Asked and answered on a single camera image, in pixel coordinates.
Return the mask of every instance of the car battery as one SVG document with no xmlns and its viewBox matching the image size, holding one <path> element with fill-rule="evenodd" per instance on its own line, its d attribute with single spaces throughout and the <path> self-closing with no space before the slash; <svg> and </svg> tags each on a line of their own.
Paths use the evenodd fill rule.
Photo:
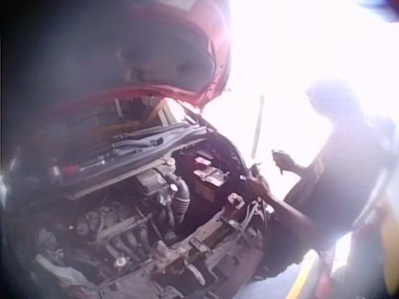
<svg viewBox="0 0 399 299">
<path fill-rule="evenodd" d="M 211 161 L 200 156 L 195 158 L 195 165 L 194 175 L 198 177 L 195 193 L 214 204 L 222 185 L 228 180 L 228 173 L 212 167 Z"/>
</svg>

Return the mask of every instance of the radiator hose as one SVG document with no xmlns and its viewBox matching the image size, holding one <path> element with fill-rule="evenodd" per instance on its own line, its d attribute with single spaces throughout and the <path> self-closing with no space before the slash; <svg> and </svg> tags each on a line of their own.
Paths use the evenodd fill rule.
<svg viewBox="0 0 399 299">
<path fill-rule="evenodd" d="M 172 200 L 172 209 L 175 214 L 176 226 L 178 226 L 183 222 L 188 206 L 190 205 L 190 191 L 188 190 L 186 182 L 174 173 L 168 173 L 165 178 L 168 183 L 174 184 L 177 187 L 177 191 Z"/>
</svg>

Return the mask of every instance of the engine bay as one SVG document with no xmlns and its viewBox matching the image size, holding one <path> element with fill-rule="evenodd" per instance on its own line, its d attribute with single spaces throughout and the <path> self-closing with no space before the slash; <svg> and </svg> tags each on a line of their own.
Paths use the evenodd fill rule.
<svg viewBox="0 0 399 299">
<path fill-rule="evenodd" d="M 251 243 L 241 242 L 244 230 L 259 237 L 249 221 L 262 214 L 246 198 L 239 157 L 231 148 L 216 151 L 220 140 L 211 139 L 15 219 L 13 227 L 29 228 L 16 233 L 33 273 L 50 273 L 72 298 L 118 298 L 126 288 L 143 288 L 138 298 L 204 298 L 228 277 L 216 274 L 218 263 Z"/>
</svg>

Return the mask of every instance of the car hood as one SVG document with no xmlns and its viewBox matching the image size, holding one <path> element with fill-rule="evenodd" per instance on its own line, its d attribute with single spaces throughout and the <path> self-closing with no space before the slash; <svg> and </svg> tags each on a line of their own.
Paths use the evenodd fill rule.
<svg viewBox="0 0 399 299">
<path fill-rule="evenodd" d="M 46 59 L 60 111 L 135 97 L 203 107 L 226 85 L 227 0 L 117 1 L 74 10 L 65 23 L 73 25 L 52 39 L 56 55 Z"/>
</svg>

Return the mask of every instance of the man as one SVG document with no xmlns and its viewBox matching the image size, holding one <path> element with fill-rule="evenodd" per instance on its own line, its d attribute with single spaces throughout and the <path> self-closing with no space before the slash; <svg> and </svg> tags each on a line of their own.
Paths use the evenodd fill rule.
<svg viewBox="0 0 399 299">
<path fill-rule="evenodd" d="M 258 279 L 275 277 L 310 249 L 328 249 L 349 232 L 382 168 L 378 136 L 345 82 L 321 80 L 307 94 L 315 111 L 330 120 L 332 134 L 307 168 L 283 151 L 273 152 L 280 170 L 296 173 L 300 181 L 280 201 L 256 168 L 249 172 L 248 188 L 274 209 Z"/>
</svg>

